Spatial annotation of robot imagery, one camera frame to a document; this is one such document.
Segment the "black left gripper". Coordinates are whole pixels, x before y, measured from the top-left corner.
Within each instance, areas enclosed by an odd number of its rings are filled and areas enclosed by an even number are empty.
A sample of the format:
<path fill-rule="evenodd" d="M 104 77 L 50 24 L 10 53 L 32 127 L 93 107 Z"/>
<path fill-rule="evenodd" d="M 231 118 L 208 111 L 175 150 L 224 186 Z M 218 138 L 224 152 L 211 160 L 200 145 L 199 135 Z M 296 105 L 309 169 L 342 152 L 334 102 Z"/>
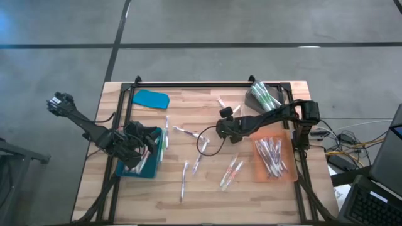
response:
<path fill-rule="evenodd" d="M 122 131 L 111 129 L 109 156 L 134 168 L 145 154 L 145 145 L 151 154 L 158 150 L 158 138 L 156 126 L 148 127 L 138 121 L 130 121 Z"/>

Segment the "grey plastic bin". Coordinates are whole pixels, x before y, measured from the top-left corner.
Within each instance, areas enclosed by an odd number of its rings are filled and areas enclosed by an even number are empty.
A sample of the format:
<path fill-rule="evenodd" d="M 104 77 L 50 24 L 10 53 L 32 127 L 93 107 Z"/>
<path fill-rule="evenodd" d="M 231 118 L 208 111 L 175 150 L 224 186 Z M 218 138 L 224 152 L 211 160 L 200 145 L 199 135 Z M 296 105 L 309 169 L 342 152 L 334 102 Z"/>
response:
<path fill-rule="evenodd" d="M 251 87 L 248 89 L 248 91 L 246 92 L 246 97 L 245 97 L 245 104 L 248 106 L 248 107 L 250 107 L 251 109 L 253 109 L 253 106 L 252 106 L 252 103 L 251 103 L 251 99 L 249 98 L 249 91 L 251 91 Z M 278 92 L 280 92 L 280 93 L 282 93 L 282 91 L 281 91 L 281 89 L 280 88 L 276 88 L 277 90 L 278 90 Z M 282 95 L 281 95 L 281 97 L 280 97 L 280 101 L 282 102 L 282 105 L 284 105 L 285 104 L 285 96 L 284 96 L 284 94 L 282 93 Z"/>

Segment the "blue plastic bin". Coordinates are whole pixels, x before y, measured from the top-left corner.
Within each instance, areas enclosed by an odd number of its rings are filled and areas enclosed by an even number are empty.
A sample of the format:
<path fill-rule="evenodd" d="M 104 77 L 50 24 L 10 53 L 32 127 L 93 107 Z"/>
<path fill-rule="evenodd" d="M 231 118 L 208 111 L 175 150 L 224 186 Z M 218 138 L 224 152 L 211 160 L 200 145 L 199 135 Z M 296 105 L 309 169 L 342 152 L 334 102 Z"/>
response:
<path fill-rule="evenodd" d="M 157 139 L 158 141 L 158 150 L 155 151 L 154 154 L 149 155 L 146 164 L 144 165 L 144 168 L 142 169 L 140 174 L 137 173 L 130 173 L 126 168 L 129 168 L 126 166 L 122 161 L 117 162 L 115 174 L 117 176 L 122 176 L 122 177 L 137 177 L 137 178 L 147 178 L 147 179 L 153 179 L 156 177 L 158 167 L 160 165 L 160 148 L 161 148 L 161 128 L 157 127 L 157 135 L 159 135 L 159 138 Z"/>

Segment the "blue plastic lid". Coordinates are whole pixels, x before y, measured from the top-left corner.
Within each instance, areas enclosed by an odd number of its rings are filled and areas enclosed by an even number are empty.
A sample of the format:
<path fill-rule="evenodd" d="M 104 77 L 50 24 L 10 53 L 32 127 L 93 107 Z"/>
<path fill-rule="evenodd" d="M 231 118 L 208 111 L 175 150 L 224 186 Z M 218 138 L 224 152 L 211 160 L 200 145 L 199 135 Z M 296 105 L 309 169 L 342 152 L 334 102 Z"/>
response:
<path fill-rule="evenodd" d="M 134 95 L 132 103 L 149 108 L 167 109 L 170 104 L 170 98 L 164 93 L 140 90 Z"/>

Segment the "cardboard box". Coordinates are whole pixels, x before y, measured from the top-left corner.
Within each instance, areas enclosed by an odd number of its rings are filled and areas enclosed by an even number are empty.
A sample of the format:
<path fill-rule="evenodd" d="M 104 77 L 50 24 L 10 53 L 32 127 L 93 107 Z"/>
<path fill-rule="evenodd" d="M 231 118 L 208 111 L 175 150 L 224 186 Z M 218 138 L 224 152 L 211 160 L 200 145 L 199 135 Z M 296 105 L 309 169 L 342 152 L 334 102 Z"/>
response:
<path fill-rule="evenodd" d="M 285 162 L 288 171 L 282 171 L 279 178 L 274 176 L 268 178 L 268 171 L 264 165 L 263 159 L 260 157 L 255 141 L 264 140 L 265 142 L 269 138 L 273 138 L 273 149 L 275 150 L 276 140 L 280 139 L 281 145 L 281 155 Z M 253 166 L 254 166 L 254 181 L 257 183 L 284 183 L 286 181 L 294 182 L 298 179 L 298 174 L 296 170 L 296 163 L 294 158 L 291 133 L 288 130 L 269 130 L 260 129 L 257 133 L 251 135 L 252 148 L 253 148 Z"/>

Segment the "black power strip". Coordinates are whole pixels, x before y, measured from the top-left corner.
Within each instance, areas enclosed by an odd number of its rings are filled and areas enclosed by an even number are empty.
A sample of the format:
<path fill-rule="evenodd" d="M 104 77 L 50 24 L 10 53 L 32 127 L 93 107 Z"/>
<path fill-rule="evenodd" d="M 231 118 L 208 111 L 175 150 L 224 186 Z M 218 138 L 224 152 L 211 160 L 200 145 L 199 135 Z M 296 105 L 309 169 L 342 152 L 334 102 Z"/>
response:
<path fill-rule="evenodd" d="M 327 156 L 327 162 L 342 171 L 352 171 L 356 168 L 356 165 L 354 163 L 351 163 L 350 161 L 340 157 L 339 155 Z"/>

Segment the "white paper sheet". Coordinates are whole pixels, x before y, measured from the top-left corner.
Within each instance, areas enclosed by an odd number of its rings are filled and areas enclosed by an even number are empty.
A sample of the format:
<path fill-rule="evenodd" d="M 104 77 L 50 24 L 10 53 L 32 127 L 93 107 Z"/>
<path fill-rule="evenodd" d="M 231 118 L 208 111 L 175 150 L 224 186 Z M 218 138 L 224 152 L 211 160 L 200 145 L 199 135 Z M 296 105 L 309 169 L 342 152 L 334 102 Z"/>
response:
<path fill-rule="evenodd" d="M 335 172 L 334 169 L 331 168 L 329 165 L 328 165 L 328 169 L 329 169 L 329 173 L 331 176 L 337 175 L 337 172 Z M 334 187 L 334 193 L 335 193 L 335 197 L 336 197 L 337 201 L 338 202 L 344 201 L 347 194 L 349 193 L 350 189 L 351 189 L 350 184 L 339 185 L 339 186 Z"/>

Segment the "grey metal stand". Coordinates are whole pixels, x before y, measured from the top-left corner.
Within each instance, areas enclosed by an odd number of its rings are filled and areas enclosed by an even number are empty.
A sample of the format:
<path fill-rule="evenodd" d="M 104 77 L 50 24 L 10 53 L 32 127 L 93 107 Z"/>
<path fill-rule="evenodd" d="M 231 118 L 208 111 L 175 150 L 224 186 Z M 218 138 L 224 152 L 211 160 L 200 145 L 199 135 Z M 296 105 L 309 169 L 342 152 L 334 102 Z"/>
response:
<path fill-rule="evenodd" d="M 50 155 L 21 148 L 0 138 L 0 226 L 8 226 L 11 221 L 33 160 L 48 164 Z"/>

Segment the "black laptop computer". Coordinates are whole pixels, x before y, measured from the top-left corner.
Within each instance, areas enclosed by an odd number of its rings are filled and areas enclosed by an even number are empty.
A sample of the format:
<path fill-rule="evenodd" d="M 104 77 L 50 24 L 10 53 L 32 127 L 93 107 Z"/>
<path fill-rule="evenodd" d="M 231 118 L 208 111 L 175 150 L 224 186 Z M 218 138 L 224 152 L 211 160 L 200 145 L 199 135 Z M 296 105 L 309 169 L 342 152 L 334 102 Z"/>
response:
<path fill-rule="evenodd" d="M 339 221 L 360 226 L 402 226 L 402 104 L 368 175 L 357 175 Z"/>

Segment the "black metal floor frame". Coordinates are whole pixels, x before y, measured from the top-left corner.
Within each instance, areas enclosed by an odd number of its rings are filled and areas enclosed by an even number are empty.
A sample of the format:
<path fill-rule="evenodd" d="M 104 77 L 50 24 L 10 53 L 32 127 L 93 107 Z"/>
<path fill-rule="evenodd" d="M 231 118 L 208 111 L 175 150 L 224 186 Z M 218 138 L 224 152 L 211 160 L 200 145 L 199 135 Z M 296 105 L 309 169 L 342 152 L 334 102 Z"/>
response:
<path fill-rule="evenodd" d="M 360 169 L 354 169 L 352 171 L 346 171 L 344 173 L 339 173 L 331 176 L 333 187 L 351 184 L 355 180 L 355 177 L 358 175 L 362 175 L 365 177 L 369 177 L 369 172 L 372 166 L 365 166 Z"/>

